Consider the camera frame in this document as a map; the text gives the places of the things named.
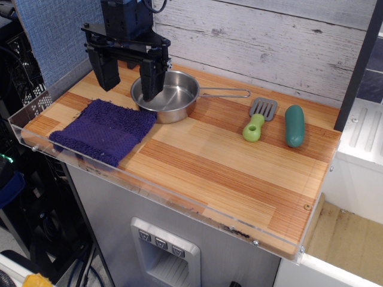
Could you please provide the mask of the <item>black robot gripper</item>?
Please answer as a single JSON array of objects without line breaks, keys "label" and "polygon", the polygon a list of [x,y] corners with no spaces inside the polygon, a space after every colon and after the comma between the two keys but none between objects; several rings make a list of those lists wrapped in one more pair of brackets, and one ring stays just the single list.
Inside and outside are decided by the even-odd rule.
[{"label": "black robot gripper", "polygon": [[153,30],[151,1],[101,1],[102,23],[85,22],[87,54],[99,85],[110,91],[120,83],[118,60],[140,64],[144,101],[152,101],[162,90],[171,68],[170,40]]}]

